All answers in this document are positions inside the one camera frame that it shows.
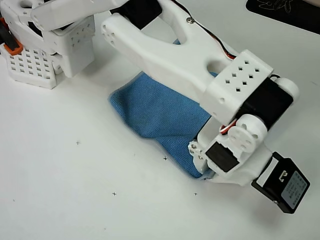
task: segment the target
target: robotic arm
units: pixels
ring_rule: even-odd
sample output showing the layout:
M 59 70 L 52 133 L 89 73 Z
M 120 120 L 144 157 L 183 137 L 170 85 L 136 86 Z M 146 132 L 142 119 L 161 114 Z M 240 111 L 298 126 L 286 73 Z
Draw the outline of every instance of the robotic arm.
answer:
M 9 24 L 10 30 L 24 43 L 24 34 L 18 33 L 28 31 L 21 24 L 23 18 L 10 13 L 12 1 L 21 2 L 3 0 L 1 12 L 7 22 L 16 23 Z M 251 183 L 285 213 L 295 212 L 310 183 L 291 159 L 264 145 L 268 131 L 299 97 L 292 81 L 274 79 L 273 68 L 250 51 L 235 52 L 176 0 L 45 0 L 31 8 L 25 22 L 41 31 L 41 49 L 64 71 L 88 56 L 81 44 L 75 47 L 75 41 L 85 32 L 89 35 L 85 44 L 90 42 L 92 15 L 110 11 L 101 26 L 105 41 L 154 80 L 212 115 L 188 146 L 197 170 L 215 172 L 208 177 L 214 183 Z M 141 32 L 157 17 L 172 27 L 180 45 Z M 222 124 L 219 132 L 214 130 L 214 119 Z

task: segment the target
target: sticker label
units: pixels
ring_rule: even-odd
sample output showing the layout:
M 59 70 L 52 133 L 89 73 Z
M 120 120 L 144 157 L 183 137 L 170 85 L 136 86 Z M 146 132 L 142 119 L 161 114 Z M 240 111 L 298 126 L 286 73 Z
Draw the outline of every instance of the sticker label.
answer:
M 307 182 L 297 171 L 295 171 L 281 193 L 281 197 L 286 201 L 290 208 L 295 209 L 307 186 Z

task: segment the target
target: black wire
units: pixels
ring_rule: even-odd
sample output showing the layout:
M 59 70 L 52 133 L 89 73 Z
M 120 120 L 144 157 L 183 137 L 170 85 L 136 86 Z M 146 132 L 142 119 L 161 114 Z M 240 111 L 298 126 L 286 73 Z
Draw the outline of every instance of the black wire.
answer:
M 183 6 L 180 2 L 176 1 L 176 0 L 171 0 L 172 2 L 174 2 L 178 7 L 180 7 L 182 10 L 184 10 L 187 14 L 189 14 L 189 16 L 194 19 L 190 13 L 190 11 Z M 223 44 L 223 42 L 220 40 L 219 37 L 217 37 L 213 32 L 211 32 L 209 29 L 207 29 L 206 27 L 202 26 L 201 24 L 199 24 L 197 21 L 195 21 L 196 24 L 198 24 L 198 26 L 200 26 L 206 33 L 208 33 L 211 37 L 213 37 L 215 40 L 217 40 L 217 42 L 221 45 L 223 51 L 226 53 L 226 55 L 231 58 L 231 59 L 235 59 L 237 56 L 230 53 L 227 48 L 225 47 L 225 45 Z

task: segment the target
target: blue towel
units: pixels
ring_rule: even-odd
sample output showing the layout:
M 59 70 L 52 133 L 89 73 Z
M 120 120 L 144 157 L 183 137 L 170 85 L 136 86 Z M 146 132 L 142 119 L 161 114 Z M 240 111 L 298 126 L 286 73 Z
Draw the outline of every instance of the blue towel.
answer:
M 192 177 L 202 176 L 193 164 L 188 145 L 211 116 L 197 102 L 145 73 L 114 92 L 109 101 L 133 131 L 157 140 Z

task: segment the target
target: white plastic housing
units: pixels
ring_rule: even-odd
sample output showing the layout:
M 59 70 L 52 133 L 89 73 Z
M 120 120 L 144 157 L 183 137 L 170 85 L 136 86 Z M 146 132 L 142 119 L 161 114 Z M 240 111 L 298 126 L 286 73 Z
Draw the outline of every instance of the white plastic housing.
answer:
M 227 126 L 247 98 L 272 72 L 272 67 L 245 50 L 210 83 L 200 106 Z
M 14 80 L 47 89 L 57 85 L 52 62 L 42 56 L 39 49 L 24 48 L 20 54 L 11 56 L 3 43 L 0 53 L 6 60 L 9 76 Z
M 51 31 L 88 16 L 122 6 L 128 0 L 54 0 L 32 10 L 31 17 L 43 31 Z
M 241 162 L 237 168 L 226 174 L 205 154 L 213 144 L 213 136 L 219 134 L 217 131 L 219 125 L 219 122 L 212 117 L 199 132 L 197 140 L 190 142 L 188 149 L 190 154 L 193 156 L 194 166 L 202 174 L 204 174 L 208 169 L 212 169 L 216 172 L 217 174 L 214 175 L 212 179 L 208 179 L 214 183 L 230 183 L 241 186 L 249 184 L 260 175 L 263 168 L 272 157 L 272 152 L 266 148 L 263 143 L 257 144 L 257 148 L 253 154 L 249 155 L 246 153 L 247 159 L 245 161 L 243 161 L 244 158 L 239 159 L 239 161 L 243 162 Z
M 67 77 L 81 72 L 94 60 L 92 37 L 95 34 L 94 16 L 81 19 L 67 28 L 42 31 L 42 37 L 28 27 L 32 9 L 23 8 L 26 3 L 34 9 L 41 0 L 3 0 L 0 3 L 2 16 L 11 33 L 27 48 L 41 49 L 60 65 Z

